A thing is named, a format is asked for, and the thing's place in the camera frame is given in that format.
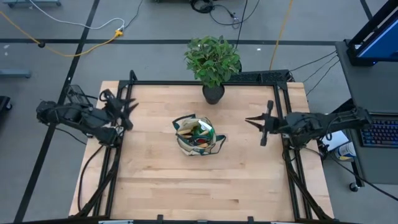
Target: black plant pot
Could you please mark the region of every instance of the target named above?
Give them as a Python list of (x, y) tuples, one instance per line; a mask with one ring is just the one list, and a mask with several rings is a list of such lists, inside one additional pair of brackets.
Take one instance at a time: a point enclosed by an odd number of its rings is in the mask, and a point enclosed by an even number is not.
[(222, 84), (220, 86), (216, 85), (213, 88), (203, 86), (201, 90), (206, 98), (207, 103), (211, 105), (217, 104), (225, 93), (225, 88)]

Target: wooden tabletop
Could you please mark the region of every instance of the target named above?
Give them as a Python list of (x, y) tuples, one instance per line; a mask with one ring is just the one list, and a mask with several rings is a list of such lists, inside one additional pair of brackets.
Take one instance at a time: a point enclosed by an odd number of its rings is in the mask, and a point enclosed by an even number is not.
[[(101, 91), (116, 94), (117, 86), (103, 82)], [(303, 84), (288, 86), (292, 110), (308, 112)], [(133, 130), (124, 135), (112, 219), (153, 220), (163, 214), (165, 220), (294, 220), (280, 135), (269, 135), (261, 147), (258, 129), (244, 121), (265, 112), (267, 101), (274, 100), (272, 87), (226, 86), (217, 105), (206, 103), (201, 86), (134, 85), (132, 97), (139, 106), (130, 116)], [(207, 117), (217, 134), (227, 136), (219, 154), (189, 157), (179, 149), (172, 121), (192, 113)], [(276, 109), (272, 115), (277, 116)], [(314, 142), (308, 146), (318, 150)], [(82, 166), (98, 147), (96, 139), (88, 140)], [(104, 150), (88, 165), (82, 204), (98, 186), (103, 155)], [(320, 158), (308, 151), (301, 155), (307, 189), (332, 217)], [(78, 211), (77, 187), (71, 215)], [(102, 212), (107, 196), (105, 190)]]

